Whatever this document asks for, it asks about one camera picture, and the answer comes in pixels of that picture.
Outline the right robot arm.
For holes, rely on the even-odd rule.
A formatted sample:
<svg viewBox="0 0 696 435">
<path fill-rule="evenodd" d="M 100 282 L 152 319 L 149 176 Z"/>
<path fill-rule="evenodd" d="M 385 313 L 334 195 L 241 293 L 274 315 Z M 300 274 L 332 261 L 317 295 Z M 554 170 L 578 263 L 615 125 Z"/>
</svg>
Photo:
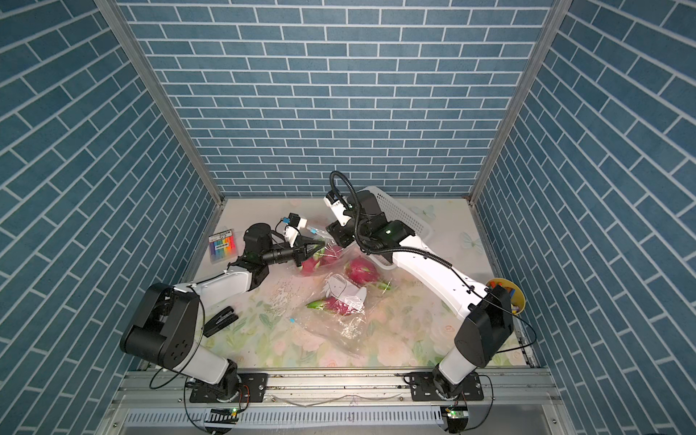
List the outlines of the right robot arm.
<svg viewBox="0 0 696 435">
<path fill-rule="evenodd" d="M 385 202 L 372 190 L 347 197 L 331 190 L 324 203 L 335 215 L 326 230 L 339 245 L 355 243 L 365 255 L 408 272 L 460 319 L 453 348 L 433 370 L 439 394 L 446 399 L 459 396 L 464 379 L 485 367 L 513 333 L 509 291 L 467 277 L 434 254 L 415 229 L 400 219 L 388 219 L 382 210 Z"/>
</svg>

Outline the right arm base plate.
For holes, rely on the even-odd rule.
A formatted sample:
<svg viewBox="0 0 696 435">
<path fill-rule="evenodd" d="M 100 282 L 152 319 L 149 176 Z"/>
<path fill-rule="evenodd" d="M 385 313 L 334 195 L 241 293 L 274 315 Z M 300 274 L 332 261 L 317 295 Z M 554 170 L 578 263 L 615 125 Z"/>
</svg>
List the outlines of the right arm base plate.
<svg viewBox="0 0 696 435">
<path fill-rule="evenodd" d="M 484 399 L 480 377 L 476 372 L 470 373 L 458 384 L 451 384 L 435 371 L 406 373 L 402 380 L 408 386 L 414 402 L 480 402 Z"/>
</svg>

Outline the zip-top bag with label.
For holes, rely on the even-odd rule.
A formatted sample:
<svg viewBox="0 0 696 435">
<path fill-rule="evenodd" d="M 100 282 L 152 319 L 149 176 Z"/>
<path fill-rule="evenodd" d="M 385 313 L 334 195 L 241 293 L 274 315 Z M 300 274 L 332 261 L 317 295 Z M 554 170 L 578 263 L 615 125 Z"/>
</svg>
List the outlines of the zip-top bag with label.
<svg viewBox="0 0 696 435">
<path fill-rule="evenodd" d="M 302 228 L 299 235 L 305 239 L 318 240 L 324 243 L 309 259 L 306 259 L 301 266 L 295 269 L 295 273 L 299 277 L 315 277 L 339 272 L 356 256 L 354 246 L 341 248 L 329 233 L 321 228 Z"/>
</svg>

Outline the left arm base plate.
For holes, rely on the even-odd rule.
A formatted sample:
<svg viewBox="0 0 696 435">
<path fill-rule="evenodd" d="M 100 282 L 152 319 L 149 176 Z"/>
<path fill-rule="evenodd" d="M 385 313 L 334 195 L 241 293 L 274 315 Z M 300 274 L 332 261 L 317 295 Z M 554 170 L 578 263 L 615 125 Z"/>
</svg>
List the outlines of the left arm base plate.
<svg viewBox="0 0 696 435">
<path fill-rule="evenodd" d="M 263 402 L 268 386 L 268 373 L 232 373 L 218 384 L 202 381 L 187 382 L 191 403 L 248 403 Z"/>
</svg>

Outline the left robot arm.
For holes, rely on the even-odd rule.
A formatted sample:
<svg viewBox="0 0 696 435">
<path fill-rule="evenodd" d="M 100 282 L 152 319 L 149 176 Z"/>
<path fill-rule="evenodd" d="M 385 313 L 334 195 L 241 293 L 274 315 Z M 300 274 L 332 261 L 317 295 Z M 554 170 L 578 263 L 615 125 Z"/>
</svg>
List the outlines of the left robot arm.
<svg viewBox="0 0 696 435">
<path fill-rule="evenodd" d="M 205 319 L 210 308 L 258 288 L 273 264 L 301 266 L 326 246 L 322 239 L 302 236 L 295 229 L 283 242 L 275 242 L 277 235 L 266 223 L 254 224 L 244 234 L 243 253 L 223 272 L 197 283 L 151 285 L 125 327 L 121 351 L 193 379 L 195 386 L 210 388 L 220 402 L 235 398 L 241 387 L 237 364 L 201 345 L 205 333 L 222 325 L 222 312 Z"/>
</svg>

